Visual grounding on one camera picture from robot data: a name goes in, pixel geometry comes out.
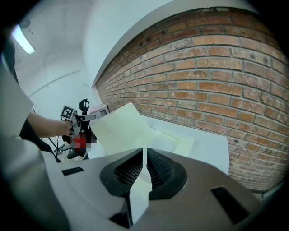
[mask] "black cable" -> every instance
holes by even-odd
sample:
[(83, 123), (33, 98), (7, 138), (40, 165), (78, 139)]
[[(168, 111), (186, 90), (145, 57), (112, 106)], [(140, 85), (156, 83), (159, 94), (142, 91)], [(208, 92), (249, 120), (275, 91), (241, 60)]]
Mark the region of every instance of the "black cable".
[(56, 143), (57, 143), (57, 148), (56, 148), (56, 157), (58, 156), (58, 152), (59, 152), (59, 149), (58, 149), (58, 138), (59, 138), (59, 136), (58, 136), (57, 139), (56, 139)]
[(49, 138), (50, 142), (56, 147), (56, 145), (53, 143), (53, 141)]

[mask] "gray machine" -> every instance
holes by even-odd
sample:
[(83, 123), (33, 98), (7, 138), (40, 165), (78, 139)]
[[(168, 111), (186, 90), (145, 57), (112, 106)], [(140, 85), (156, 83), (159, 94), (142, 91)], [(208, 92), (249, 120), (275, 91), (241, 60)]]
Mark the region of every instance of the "gray machine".
[(143, 149), (56, 163), (29, 141), (1, 138), (4, 144), (1, 174), (26, 213), (48, 230), (241, 230), (261, 208), (217, 168), (148, 148), (153, 190), (133, 224), (129, 194), (144, 167)]

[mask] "black grille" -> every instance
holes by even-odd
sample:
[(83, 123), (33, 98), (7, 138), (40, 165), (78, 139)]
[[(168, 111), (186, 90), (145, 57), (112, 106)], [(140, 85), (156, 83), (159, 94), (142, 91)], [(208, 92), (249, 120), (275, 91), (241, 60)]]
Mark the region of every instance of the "black grille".
[(172, 177), (172, 168), (151, 153), (148, 153), (147, 168), (152, 180), (153, 189), (163, 185)]
[(142, 157), (135, 155), (114, 170), (115, 177), (131, 188), (143, 168), (142, 162)]

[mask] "white curved wall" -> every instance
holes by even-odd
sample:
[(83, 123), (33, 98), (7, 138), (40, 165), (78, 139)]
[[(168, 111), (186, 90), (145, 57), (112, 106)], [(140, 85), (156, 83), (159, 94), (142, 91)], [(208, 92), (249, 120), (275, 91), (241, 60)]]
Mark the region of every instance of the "white curved wall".
[(197, 8), (235, 7), (256, 12), (245, 0), (96, 0), (84, 29), (87, 84), (93, 86), (112, 58), (147, 27)]

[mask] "white table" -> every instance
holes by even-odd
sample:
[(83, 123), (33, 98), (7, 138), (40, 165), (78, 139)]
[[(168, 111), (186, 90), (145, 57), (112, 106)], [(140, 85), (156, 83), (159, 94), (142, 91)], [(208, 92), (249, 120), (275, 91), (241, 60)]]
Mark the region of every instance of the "white table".
[[(190, 158), (211, 164), (228, 175), (229, 150), (228, 140), (222, 135), (173, 124), (167, 121), (154, 119), (143, 115), (151, 128), (158, 127), (169, 129), (179, 134), (191, 136), (195, 139)], [(89, 159), (105, 156), (105, 151), (100, 143), (93, 143)]]

